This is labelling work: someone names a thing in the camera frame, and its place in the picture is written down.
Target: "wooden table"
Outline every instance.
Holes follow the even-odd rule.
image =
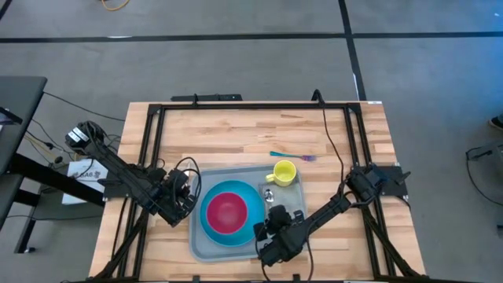
[[[148,103],[130,104],[119,148],[119,155],[126,162],[138,162],[147,108]],[[362,102],[362,115],[373,161],[381,165],[395,163],[395,150],[382,104]],[[346,174],[352,163],[343,112],[326,110],[326,116],[329,133],[341,153]],[[355,133],[358,133],[356,119],[353,115],[351,118]],[[154,120],[149,153],[152,152],[155,127]],[[358,151],[362,154],[358,135],[356,138]],[[308,214],[320,208],[336,191],[341,166],[325,134],[321,110],[169,110],[163,125],[159,157],[166,161],[169,169],[181,158],[191,156],[203,170],[274,164],[279,159],[269,156],[270,150],[318,156],[313,163],[290,159],[303,175]],[[381,200],[391,242],[413,269],[424,273],[409,209],[395,197],[382,197]],[[122,202],[117,199],[106,204],[90,275],[99,272],[110,259]],[[140,279],[192,280],[197,274],[201,280],[263,279],[257,259],[197,262],[190,254],[188,237],[188,219],[171,228],[158,215],[150,217]],[[313,280],[373,277],[358,209],[335,217],[310,237],[310,243],[315,264]],[[381,273],[385,274],[382,248],[377,239],[376,243]],[[132,271],[134,255],[131,254],[134,254],[135,244],[131,251],[126,275]],[[291,280],[293,274],[300,274],[306,280],[309,269],[308,254],[303,252],[289,263],[267,267],[266,272],[272,280]]]

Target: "floor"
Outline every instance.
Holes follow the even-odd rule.
[[[353,33],[503,31],[497,0],[345,2]],[[115,13],[97,0],[12,0],[0,20],[0,39],[344,31],[332,0],[131,0]],[[384,103],[398,160],[412,171],[409,200],[428,274],[501,281],[503,238],[496,224],[503,223],[503,207],[473,189],[464,152],[503,138],[486,125],[503,112],[503,38],[355,39],[354,45],[357,79],[365,86],[358,93]],[[327,100],[356,100],[353,72],[346,39],[0,43],[0,75],[43,75],[46,91],[117,117],[130,101],[194,93],[305,100],[318,88]],[[119,122],[51,97],[43,98],[35,119],[61,143],[85,119],[109,133],[122,130]],[[31,130],[42,137],[36,125]],[[20,152],[44,161],[29,145]],[[503,202],[496,168],[485,160],[470,165],[479,187]],[[11,215],[27,211],[18,205]],[[10,219],[0,233],[0,281],[87,276],[100,219],[38,223],[30,245],[39,250],[14,255],[23,224]]]

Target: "yellow mug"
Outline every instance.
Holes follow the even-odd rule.
[[[266,181],[275,182],[278,186],[288,186],[296,175],[296,166],[288,160],[282,160],[274,165],[273,174],[267,175]]]

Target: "gray tray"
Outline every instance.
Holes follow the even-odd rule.
[[[301,209],[304,215],[307,214],[306,203],[302,188],[302,179],[297,171],[294,182],[289,187],[279,187],[273,183],[266,184],[265,177],[271,174],[274,165],[261,165],[251,167],[229,167],[201,172],[201,194],[199,200],[203,200],[206,193],[220,182],[227,180],[239,180],[250,184],[259,194],[264,197],[263,192],[270,189],[274,195],[274,202],[264,201],[265,213],[274,205],[283,204],[287,211],[293,213],[294,210]],[[197,179],[193,179],[192,189],[196,188]],[[239,247],[224,247],[210,240],[200,225],[200,201],[197,202],[194,211],[190,214],[189,223],[189,247],[195,259],[213,263],[218,261],[230,261],[239,259],[250,259],[257,256],[255,252],[255,238]]]

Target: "sticker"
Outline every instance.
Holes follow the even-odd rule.
[[[80,138],[76,134],[74,134],[72,131],[68,133],[68,136],[70,136],[70,138],[72,138],[72,140],[74,142],[80,142]]]
[[[73,128],[73,131],[85,142],[89,141],[89,138],[78,127]]]

